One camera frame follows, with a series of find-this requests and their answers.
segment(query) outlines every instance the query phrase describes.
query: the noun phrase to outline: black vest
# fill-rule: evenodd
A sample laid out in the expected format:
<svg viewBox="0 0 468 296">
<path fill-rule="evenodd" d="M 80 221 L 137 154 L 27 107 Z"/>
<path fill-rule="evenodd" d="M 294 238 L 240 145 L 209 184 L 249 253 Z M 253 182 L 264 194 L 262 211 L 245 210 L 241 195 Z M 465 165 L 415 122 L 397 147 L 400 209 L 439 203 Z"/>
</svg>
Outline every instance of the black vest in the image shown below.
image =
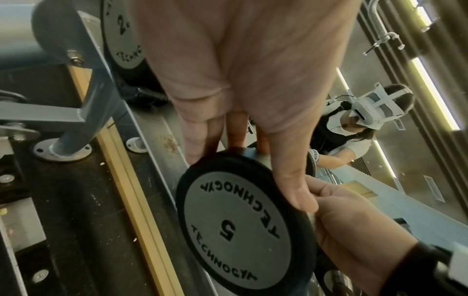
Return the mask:
<svg viewBox="0 0 468 296">
<path fill-rule="evenodd" d="M 360 136 L 359 133 L 350 136 L 339 135 L 335 134 L 327 128 L 327 123 L 330 117 L 344 110 L 351 110 L 351 103 L 342 102 L 336 110 L 320 118 L 320 121 L 318 122 L 318 125 L 312 134 L 312 149 L 317 150 L 322 155 L 327 155 L 333 149 L 343 146 L 349 140 L 358 138 Z"/>
</svg>

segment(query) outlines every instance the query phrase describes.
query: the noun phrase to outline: white wristband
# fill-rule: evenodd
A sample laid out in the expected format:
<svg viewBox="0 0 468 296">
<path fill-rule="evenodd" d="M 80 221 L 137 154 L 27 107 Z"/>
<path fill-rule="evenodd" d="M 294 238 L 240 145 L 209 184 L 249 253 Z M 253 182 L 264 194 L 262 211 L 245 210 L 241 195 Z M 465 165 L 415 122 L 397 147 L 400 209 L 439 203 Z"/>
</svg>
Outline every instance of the white wristband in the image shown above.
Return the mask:
<svg viewBox="0 0 468 296">
<path fill-rule="evenodd" d="M 312 159 L 314 160 L 315 163 L 318 162 L 318 159 L 320 158 L 320 154 L 317 150 L 315 149 L 309 149 L 309 153 L 312 156 Z"/>
</svg>

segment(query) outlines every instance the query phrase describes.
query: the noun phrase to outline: white headset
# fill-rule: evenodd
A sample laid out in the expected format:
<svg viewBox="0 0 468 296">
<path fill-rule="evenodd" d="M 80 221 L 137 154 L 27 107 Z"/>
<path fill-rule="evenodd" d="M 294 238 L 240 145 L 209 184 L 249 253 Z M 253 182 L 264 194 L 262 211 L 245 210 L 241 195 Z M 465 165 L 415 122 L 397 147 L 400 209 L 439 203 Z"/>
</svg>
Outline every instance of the white headset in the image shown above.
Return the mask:
<svg viewBox="0 0 468 296">
<path fill-rule="evenodd" d="M 384 87 L 378 83 L 373 91 L 352 100 L 350 117 L 358 116 L 357 124 L 379 130 L 385 122 L 395 120 L 405 114 L 394 100 L 404 94 L 412 93 L 409 88 L 405 87 L 388 95 Z"/>
</svg>

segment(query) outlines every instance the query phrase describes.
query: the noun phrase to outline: woman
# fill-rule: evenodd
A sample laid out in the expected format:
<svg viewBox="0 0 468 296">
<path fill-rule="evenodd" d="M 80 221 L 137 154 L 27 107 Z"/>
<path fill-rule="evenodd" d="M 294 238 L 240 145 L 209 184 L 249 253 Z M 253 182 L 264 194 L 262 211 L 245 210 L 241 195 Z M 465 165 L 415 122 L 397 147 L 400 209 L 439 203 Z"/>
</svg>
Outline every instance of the woman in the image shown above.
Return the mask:
<svg viewBox="0 0 468 296">
<path fill-rule="evenodd" d="M 411 110 L 414 96 L 402 84 L 378 85 L 373 92 L 353 101 L 325 106 L 310 144 L 317 166 L 335 169 L 362 157 L 385 122 Z"/>
</svg>

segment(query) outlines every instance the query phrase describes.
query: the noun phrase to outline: strip light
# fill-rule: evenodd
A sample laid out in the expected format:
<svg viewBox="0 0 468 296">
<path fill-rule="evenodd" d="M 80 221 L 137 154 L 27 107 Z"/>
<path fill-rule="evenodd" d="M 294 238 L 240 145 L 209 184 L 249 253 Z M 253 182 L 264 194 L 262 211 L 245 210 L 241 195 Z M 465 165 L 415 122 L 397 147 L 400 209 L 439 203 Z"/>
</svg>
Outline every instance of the strip light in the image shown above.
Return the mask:
<svg viewBox="0 0 468 296">
<path fill-rule="evenodd" d="M 379 153 L 380 153 L 380 156 L 381 156 L 382 159 L 384 160 L 384 163 L 385 163 L 387 169 L 389 170 L 391 176 L 392 176 L 393 178 L 397 178 L 396 175 L 395 175 L 395 172 L 394 172 L 393 169 L 391 168 L 391 165 L 390 165 L 390 163 L 389 163 L 389 160 L 387 159 L 387 157 L 385 156 L 384 151 L 382 150 L 382 147 L 380 147 L 379 142 L 378 142 L 376 139 L 374 139 L 373 141 L 374 141 L 375 146 L 377 147 L 377 150 L 378 150 Z"/>
<path fill-rule="evenodd" d="M 418 14 L 419 18 L 423 22 L 424 26 L 429 27 L 432 25 L 433 21 L 430 19 L 428 11 L 422 7 L 419 6 L 419 1 L 418 0 L 409 0 L 411 5 L 413 6 L 414 9 L 416 9 L 416 13 Z"/>
<path fill-rule="evenodd" d="M 348 84 L 346 83 L 346 80 L 345 78 L 343 77 L 343 74 L 341 74 L 341 71 L 339 68 L 336 69 L 336 72 L 338 73 L 338 77 L 340 77 L 340 80 L 341 80 L 341 83 L 343 84 L 343 86 L 345 87 L 345 89 L 348 91 L 350 89 L 350 87 L 348 86 Z"/>
<path fill-rule="evenodd" d="M 419 58 L 414 58 L 414 59 L 411 60 L 411 63 L 414 65 L 414 67 L 418 71 L 421 79 L 426 84 L 426 87 L 428 88 L 430 94 L 434 98 L 437 106 L 439 107 L 440 111 L 442 112 L 442 115 L 444 116 L 445 120 L 447 121 L 450 129 L 453 130 L 453 131 L 459 131 L 460 126 L 458 125 L 455 118 L 453 118 L 452 113 L 450 112 L 449 108 L 447 107 L 447 104 L 445 104 L 444 99 L 442 98 L 439 91 L 437 90 L 437 87 L 435 86 L 434 82 L 430 78 L 429 73 L 427 72 L 427 70 L 424 67 L 421 60 Z"/>
</svg>

